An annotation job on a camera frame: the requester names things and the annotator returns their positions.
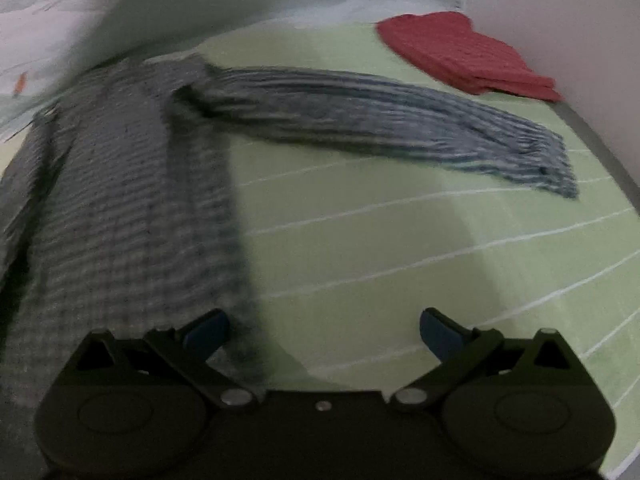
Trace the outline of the blue white plaid shirt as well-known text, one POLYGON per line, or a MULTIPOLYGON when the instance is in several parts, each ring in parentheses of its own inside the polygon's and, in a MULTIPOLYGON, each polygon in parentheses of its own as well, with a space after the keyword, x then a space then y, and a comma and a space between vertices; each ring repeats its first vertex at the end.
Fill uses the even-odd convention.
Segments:
POLYGON ((380 76, 124 61, 35 114, 1 179, 1 460, 41 469, 38 403, 90 330, 225 310, 216 367, 262 388, 368 356, 455 256, 446 181, 480 203, 578 186, 562 138, 380 76))

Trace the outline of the white carrot print duvet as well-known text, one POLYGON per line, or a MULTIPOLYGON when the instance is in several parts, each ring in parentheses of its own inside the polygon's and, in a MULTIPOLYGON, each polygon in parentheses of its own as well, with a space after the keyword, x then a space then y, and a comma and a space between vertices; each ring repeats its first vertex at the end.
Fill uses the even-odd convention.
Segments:
POLYGON ((128 53, 183 49, 246 26, 372 23, 460 0, 1 0, 1 135, 86 70, 128 53))

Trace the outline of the red folded garment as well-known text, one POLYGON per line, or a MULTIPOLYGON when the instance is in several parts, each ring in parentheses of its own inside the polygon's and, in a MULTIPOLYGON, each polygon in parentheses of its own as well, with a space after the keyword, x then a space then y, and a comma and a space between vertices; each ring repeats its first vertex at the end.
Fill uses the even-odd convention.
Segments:
POLYGON ((552 78, 532 70, 514 47, 476 32, 460 12, 401 14, 378 22, 375 30, 405 61, 463 92, 562 100, 552 78))

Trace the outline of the green grid bed sheet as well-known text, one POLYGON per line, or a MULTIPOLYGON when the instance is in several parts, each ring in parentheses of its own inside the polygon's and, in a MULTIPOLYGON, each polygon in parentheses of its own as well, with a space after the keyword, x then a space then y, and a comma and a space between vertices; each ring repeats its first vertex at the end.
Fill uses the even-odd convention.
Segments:
POLYGON ((565 198, 429 162, 272 143, 171 102, 204 63, 350 70, 431 87, 369 26, 216 38, 108 66, 1 150, 1 442, 38 458, 38 402, 89 330, 137 337, 209 309, 241 339, 217 370, 265 388, 392 391, 435 365, 434 307, 527 337, 559 330, 639 454, 639 217, 548 105, 486 96, 564 141, 565 198))

